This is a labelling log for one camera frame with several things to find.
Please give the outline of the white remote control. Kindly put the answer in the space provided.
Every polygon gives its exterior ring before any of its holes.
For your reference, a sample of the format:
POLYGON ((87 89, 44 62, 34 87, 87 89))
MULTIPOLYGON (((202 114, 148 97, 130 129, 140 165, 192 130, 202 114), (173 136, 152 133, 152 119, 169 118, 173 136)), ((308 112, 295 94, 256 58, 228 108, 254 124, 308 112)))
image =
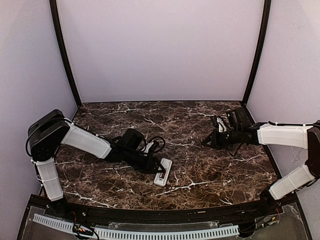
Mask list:
POLYGON ((164 187, 167 184, 173 162, 170 159, 162 158, 160 163, 164 167, 164 171, 158 172, 155 175, 153 183, 157 186, 164 187))

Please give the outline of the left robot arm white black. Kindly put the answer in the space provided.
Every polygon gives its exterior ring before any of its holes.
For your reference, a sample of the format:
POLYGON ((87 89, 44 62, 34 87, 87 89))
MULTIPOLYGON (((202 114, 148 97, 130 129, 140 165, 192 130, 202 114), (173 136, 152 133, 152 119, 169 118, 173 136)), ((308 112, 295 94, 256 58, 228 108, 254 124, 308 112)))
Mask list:
POLYGON ((61 145, 68 145, 111 163, 126 162, 141 173, 155 174, 154 183, 165 186, 172 161, 155 156, 163 148, 160 136, 146 140, 143 134, 129 128, 122 136, 112 139, 85 130, 55 109, 31 125, 25 150, 36 167, 44 190, 51 202, 60 201, 64 193, 55 165, 61 145))

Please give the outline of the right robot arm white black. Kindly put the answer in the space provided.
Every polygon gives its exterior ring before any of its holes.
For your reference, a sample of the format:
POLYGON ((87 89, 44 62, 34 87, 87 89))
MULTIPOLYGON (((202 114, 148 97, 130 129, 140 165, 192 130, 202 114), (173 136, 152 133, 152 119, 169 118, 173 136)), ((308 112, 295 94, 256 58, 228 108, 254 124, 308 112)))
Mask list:
POLYGON ((201 142, 202 147, 229 150, 232 145, 279 145, 307 150, 307 160, 261 193, 265 200, 278 201, 287 194, 320 178, 320 123, 252 123, 243 107, 226 113, 228 121, 213 116, 214 130, 201 142))

